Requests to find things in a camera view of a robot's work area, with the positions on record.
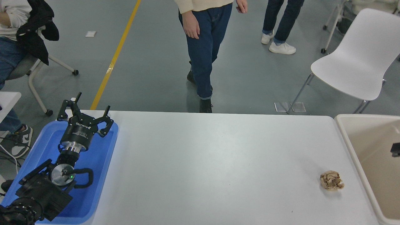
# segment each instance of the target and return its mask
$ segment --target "hand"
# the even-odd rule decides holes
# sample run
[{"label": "hand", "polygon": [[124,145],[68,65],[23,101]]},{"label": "hand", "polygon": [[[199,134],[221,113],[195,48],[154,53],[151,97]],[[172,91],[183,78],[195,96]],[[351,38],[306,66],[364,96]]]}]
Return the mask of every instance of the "hand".
[{"label": "hand", "polygon": [[182,13],[183,30],[191,38],[199,39],[200,27],[192,11]]},{"label": "hand", "polygon": [[238,6],[236,9],[239,13],[247,13],[247,0],[236,0]]}]

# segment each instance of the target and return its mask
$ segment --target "crumpled paper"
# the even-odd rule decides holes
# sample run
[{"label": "crumpled paper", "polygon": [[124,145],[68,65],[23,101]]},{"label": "crumpled paper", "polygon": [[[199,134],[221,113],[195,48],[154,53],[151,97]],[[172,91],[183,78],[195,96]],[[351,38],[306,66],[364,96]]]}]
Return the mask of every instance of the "crumpled paper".
[{"label": "crumpled paper", "polygon": [[336,171],[326,171],[321,174],[320,178],[321,185],[327,190],[335,191],[344,187],[344,183],[342,183],[342,179],[340,179],[340,175]]}]

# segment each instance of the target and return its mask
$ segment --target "office chair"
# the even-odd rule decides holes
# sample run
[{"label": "office chair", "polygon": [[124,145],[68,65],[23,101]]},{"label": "office chair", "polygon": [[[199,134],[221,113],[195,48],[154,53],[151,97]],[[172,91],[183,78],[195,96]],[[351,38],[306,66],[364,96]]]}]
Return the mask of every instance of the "office chair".
[{"label": "office chair", "polygon": [[345,94],[362,99],[354,111],[362,113],[378,97],[384,84],[383,75],[400,52],[398,27],[398,16],[369,8],[361,10],[337,49],[311,65],[312,73],[287,113],[314,76]]},{"label": "office chair", "polygon": [[343,22],[351,24],[356,15],[364,8],[372,8],[383,12],[395,13],[398,4],[400,4],[398,0],[341,0],[333,9],[328,20],[322,27],[323,30],[327,30],[333,15],[336,15],[334,23],[330,29],[328,41],[326,42],[325,47],[321,49],[321,53],[325,53],[328,49],[335,27],[338,26],[338,28],[340,28],[339,25],[342,20]]},{"label": "office chair", "polygon": [[[71,71],[73,75],[78,75],[79,71],[73,69],[69,65],[61,62],[60,60],[56,59],[54,56],[49,55],[49,59],[56,62],[57,64],[61,65],[62,67],[66,68],[67,70]],[[42,111],[47,115],[53,115],[53,110],[46,109],[44,106],[39,94],[37,93],[35,87],[33,86],[33,79],[39,73],[40,68],[44,65],[43,62],[38,60],[37,58],[33,57],[31,54],[27,54],[25,58],[18,63],[17,67],[11,72],[10,76],[6,80],[13,80],[20,78],[24,75],[29,76],[28,85],[29,89],[32,92],[33,96],[35,97],[36,101],[39,103]]]}]

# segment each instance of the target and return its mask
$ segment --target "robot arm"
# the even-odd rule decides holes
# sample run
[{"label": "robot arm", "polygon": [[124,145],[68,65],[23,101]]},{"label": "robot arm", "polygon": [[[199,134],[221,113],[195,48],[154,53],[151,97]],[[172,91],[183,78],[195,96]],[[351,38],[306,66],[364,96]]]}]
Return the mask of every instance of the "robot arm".
[{"label": "robot arm", "polygon": [[[0,205],[1,225],[33,225],[45,218],[52,221],[72,200],[68,193],[73,188],[86,188],[92,184],[93,170],[75,169],[75,163],[80,152],[89,149],[93,136],[96,133],[101,137],[107,135],[114,121],[107,115],[110,106],[103,117],[97,119],[81,113],[77,106],[80,95],[74,101],[64,100],[58,114],[58,121],[66,121],[66,108],[70,107],[72,111],[68,127],[60,140],[60,154],[56,162],[46,160],[19,181],[21,187],[16,192],[19,198],[9,206]],[[102,122],[106,123],[106,127],[99,130],[98,124]],[[88,183],[76,184],[75,175],[83,173],[88,174]]]}]

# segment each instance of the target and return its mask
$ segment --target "black jacket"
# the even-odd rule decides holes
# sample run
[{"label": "black jacket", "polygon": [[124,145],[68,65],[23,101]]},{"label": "black jacket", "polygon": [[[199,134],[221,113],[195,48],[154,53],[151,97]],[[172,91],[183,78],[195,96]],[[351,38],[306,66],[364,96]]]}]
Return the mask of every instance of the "black jacket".
[{"label": "black jacket", "polygon": [[34,57],[49,65],[48,52],[37,30],[46,26],[42,35],[47,40],[57,41],[60,38],[58,29],[53,23],[54,12],[44,0],[28,0],[32,7],[30,17],[26,24],[22,25],[16,34],[17,41]]}]

